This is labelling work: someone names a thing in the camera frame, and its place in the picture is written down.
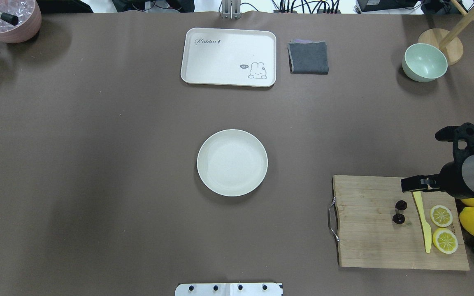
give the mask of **lemon slice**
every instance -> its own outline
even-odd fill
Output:
[[[433,206],[431,208],[431,220],[438,227],[447,227],[453,223],[453,214],[445,206]]]
[[[457,237],[447,228],[434,231],[433,243],[437,249],[446,254],[453,254],[458,249]]]

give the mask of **white bracket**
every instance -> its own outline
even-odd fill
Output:
[[[241,0],[222,0],[221,17],[223,19],[240,19]]]
[[[283,296],[282,283],[180,284],[175,296]]]

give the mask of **gray cloth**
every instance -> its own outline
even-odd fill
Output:
[[[292,41],[288,43],[290,71],[298,74],[328,74],[327,43],[325,41]]]

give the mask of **white rectangular tray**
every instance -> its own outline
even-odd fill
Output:
[[[275,82],[275,52],[272,32],[192,28],[180,76],[187,83],[265,88]]]

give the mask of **wooden stand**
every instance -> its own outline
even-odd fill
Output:
[[[448,64],[454,65],[462,58],[464,52],[462,41],[457,36],[470,22],[474,21],[474,7],[466,13],[457,0],[451,0],[451,2],[464,17],[451,31],[435,28],[423,32],[418,38],[418,43],[431,44],[440,49],[446,56]]]

